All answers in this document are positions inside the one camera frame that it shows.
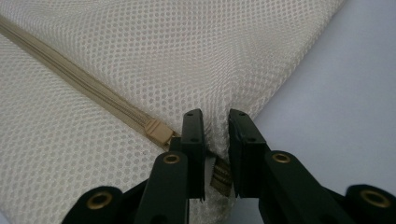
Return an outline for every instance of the mesh laundry bag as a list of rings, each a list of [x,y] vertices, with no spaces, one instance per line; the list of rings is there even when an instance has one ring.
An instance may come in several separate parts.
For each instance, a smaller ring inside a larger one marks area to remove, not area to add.
[[[255,117],[342,2],[2,0],[0,14],[178,133],[201,108],[208,147],[227,160],[230,108]],[[149,176],[161,151],[145,136],[3,37],[0,59],[0,209],[12,223],[61,222],[83,192]],[[191,223],[230,211],[205,190]]]

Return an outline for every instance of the zipper slider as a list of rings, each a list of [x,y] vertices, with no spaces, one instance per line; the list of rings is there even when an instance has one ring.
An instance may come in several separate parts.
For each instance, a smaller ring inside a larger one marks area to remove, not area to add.
[[[145,133],[149,138],[153,139],[161,146],[169,144],[172,136],[175,135],[175,132],[172,129],[157,119],[151,119],[148,121],[145,125]]]

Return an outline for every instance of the brass screw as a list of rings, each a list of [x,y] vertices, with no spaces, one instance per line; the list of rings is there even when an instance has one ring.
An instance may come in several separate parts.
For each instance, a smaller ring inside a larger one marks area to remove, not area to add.
[[[381,193],[378,193],[378,192],[370,190],[370,189],[362,190],[361,197],[367,203],[370,203],[377,207],[387,208],[390,206],[390,200],[387,197],[385,197]]]
[[[163,158],[163,161],[168,164],[174,164],[180,162],[180,157],[175,154],[167,155]]]
[[[291,161],[290,157],[283,153],[276,153],[272,156],[274,161],[281,162],[281,163],[288,163]]]
[[[113,195],[108,191],[100,191],[91,196],[87,201],[87,207],[92,210],[101,209],[110,204],[111,200],[113,200]]]

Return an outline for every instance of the gray background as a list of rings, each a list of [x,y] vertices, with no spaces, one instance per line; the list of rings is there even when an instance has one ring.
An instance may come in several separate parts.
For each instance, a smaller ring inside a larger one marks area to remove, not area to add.
[[[255,122],[323,186],[396,195],[396,0],[347,0]],[[226,223],[262,223],[257,206],[238,200]]]

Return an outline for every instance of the honeycomb mesh pattern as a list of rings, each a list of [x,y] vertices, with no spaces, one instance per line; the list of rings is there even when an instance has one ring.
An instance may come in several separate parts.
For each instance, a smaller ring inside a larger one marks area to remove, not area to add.
[[[0,14],[177,132],[201,108],[209,148],[226,159],[229,109],[254,118],[342,3],[3,0]],[[192,222],[224,218],[228,206],[210,206],[193,207]]]
[[[123,191],[149,177],[163,150],[0,35],[0,210],[11,223],[61,223],[86,191]],[[209,222],[230,202],[191,204]]]

